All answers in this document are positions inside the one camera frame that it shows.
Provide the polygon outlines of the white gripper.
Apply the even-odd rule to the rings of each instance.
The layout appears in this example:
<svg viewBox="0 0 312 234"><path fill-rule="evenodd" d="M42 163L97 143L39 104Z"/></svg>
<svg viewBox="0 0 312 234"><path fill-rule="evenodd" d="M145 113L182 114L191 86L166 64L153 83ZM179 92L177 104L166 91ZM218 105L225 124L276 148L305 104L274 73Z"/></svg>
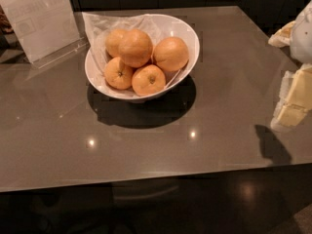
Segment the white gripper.
<svg viewBox="0 0 312 234"><path fill-rule="evenodd" d="M272 130L288 132L312 110L312 65L306 64L312 63L312 0L295 20L277 30L268 44L277 48L290 46L292 58L304 63L295 73L285 72L270 123Z"/></svg>

